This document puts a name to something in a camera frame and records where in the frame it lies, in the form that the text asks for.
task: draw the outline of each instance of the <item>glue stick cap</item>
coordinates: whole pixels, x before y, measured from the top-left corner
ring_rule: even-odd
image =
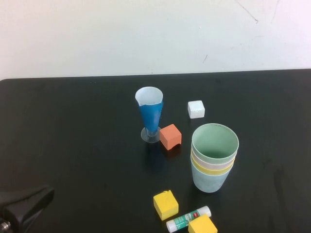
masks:
[[[177,231],[177,226],[174,222],[174,220],[170,220],[166,222],[167,230],[169,230],[170,233]]]
[[[210,209],[207,206],[203,206],[200,209],[197,209],[197,211],[199,212],[200,216],[202,215],[207,215],[208,217],[212,216],[212,213],[210,212]]]

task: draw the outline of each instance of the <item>light green cup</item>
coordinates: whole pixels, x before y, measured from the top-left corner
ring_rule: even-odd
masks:
[[[192,135],[192,150],[206,163],[224,164],[236,156],[237,135],[227,126],[210,123],[201,125]]]

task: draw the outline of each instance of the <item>cube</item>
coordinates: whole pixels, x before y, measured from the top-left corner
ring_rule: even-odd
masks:
[[[167,150],[181,144],[181,132],[174,124],[160,130],[160,141]]]
[[[190,233],[217,233],[217,228],[207,215],[202,215],[189,223]]]
[[[154,206],[162,221],[178,214],[178,202],[171,190],[155,195]]]
[[[188,102],[188,113],[191,119],[202,118],[205,114],[205,108],[201,100]]]

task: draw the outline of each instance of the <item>white block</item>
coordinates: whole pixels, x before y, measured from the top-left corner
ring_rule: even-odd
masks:
[[[201,100],[188,102],[188,113],[191,119],[204,117],[205,108]]]

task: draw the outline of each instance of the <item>cup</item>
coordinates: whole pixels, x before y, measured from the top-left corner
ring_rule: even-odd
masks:
[[[201,160],[195,153],[194,151],[191,149],[191,155],[194,159],[194,161],[199,164],[200,166],[204,167],[204,168],[207,168],[209,170],[222,170],[222,169],[225,169],[226,167],[229,167],[233,161],[235,160],[235,156],[229,160],[229,162],[226,162],[226,163],[223,163],[223,164],[210,164],[210,163],[207,163],[203,160]]]
[[[206,163],[224,164],[236,156],[239,139],[227,126],[210,123],[194,131],[191,148]]]
[[[146,142],[158,142],[160,140],[159,121],[163,106],[162,91],[153,86],[146,86],[136,92],[135,99],[145,126],[140,133],[141,138]]]
[[[200,189],[202,192],[205,193],[213,193],[219,190],[222,185],[224,184],[229,172],[218,176],[212,176],[204,174],[203,172],[199,171],[191,161],[191,168],[192,168],[192,177],[195,186]]]
[[[212,176],[218,176],[218,175],[222,175],[222,174],[226,173],[227,171],[229,171],[229,170],[233,167],[233,164],[234,164],[234,160],[233,160],[227,167],[225,167],[225,168],[223,168],[223,169],[218,169],[218,170],[216,170],[216,169],[208,169],[208,168],[205,168],[205,167],[199,165],[199,164],[196,162],[196,160],[195,160],[193,154],[191,154],[191,161],[192,161],[193,165],[194,165],[199,171],[201,171],[201,172],[203,172],[203,173],[205,173],[205,174],[207,174],[207,175],[212,175]]]
[[[227,126],[201,125],[192,135],[191,167],[195,186],[212,193],[221,188],[239,148],[239,139]]]

